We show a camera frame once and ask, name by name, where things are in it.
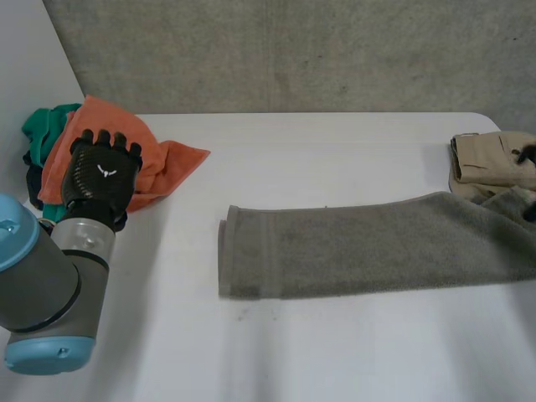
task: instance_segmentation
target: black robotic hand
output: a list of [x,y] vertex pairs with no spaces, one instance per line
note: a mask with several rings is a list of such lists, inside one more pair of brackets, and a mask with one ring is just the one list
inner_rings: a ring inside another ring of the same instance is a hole
[[120,132],[110,144],[110,133],[100,130],[93,143],[93,132],[84,130],[71,145],[72,158],[61,189],[67,218],[98,220],[119,231],[125,227],[126,207],[142,168],[142,148],[133,142],[126,149],[126,137]]
[[[518,164],[524,163],[527,160],[536,165],[536,145],[527,145],[518,155]],[[528,222],[536,221],[536,203],[533,203],[524,212],[523,217]]]

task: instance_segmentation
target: folded towel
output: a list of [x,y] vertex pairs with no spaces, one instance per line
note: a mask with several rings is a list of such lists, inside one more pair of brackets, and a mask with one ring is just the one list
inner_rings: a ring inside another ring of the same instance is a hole
[[219,294],[340,296],[536,278],[533,193],[482,205],[450,193],[384,205],[259,211],[219,228]]
[[158,143],[138,117],[119,106],[88,95],[84,105],[67,122],[44,164],[43,186],[39,193],[39,199],[44,203],[62,204],[61,183],[70,162],[70,145],[86,128],[94,133],[106,129],[112,136],[120,131],[129,143],[138,142],[142,146],[143,167],[137,176],[136,193],[128,206],[129,212],[169,195],[210,154],[209,151],[187,147],[175,141]]
[[536,142],[527,132],[462,134],[451,140],[451,191],[479,204],[512,186],[536,190],[536,168],[517,164],[521,150]]

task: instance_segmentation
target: gray wall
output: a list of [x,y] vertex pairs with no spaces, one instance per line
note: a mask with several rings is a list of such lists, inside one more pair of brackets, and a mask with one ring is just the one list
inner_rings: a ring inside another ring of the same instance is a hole
[[44,0],[138,113],[475,111],[536,131],[534,0]]

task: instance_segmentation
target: orange towel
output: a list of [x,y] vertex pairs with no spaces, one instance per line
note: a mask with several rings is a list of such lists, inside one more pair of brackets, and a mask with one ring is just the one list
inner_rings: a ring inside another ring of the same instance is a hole
[[125,134],[128,144],[137,142],[142,146],[143,167],[137,176],[136,193],[128,205],[129,212],[169,195],[210,154],[175,141],[158,143],[138,117],[88,95],[84,105],[69,117],[64,132],[44,164],[39,199],[45,204],[62,204],[61,183],[70,162],[70,145],[85,128],[91,129],[95,135],[104,128],[112,137],[120,131]]

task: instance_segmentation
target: robotic arm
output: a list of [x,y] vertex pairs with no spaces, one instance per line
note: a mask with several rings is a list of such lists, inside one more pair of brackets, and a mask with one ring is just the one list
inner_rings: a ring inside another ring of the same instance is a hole
[[72,145],[65,216],[49,235],[15,198],[0,194],[0,326],[4,363],[20,374],[75,371],[91,356],[116,231],[142,167],[142,149],[101,130]]

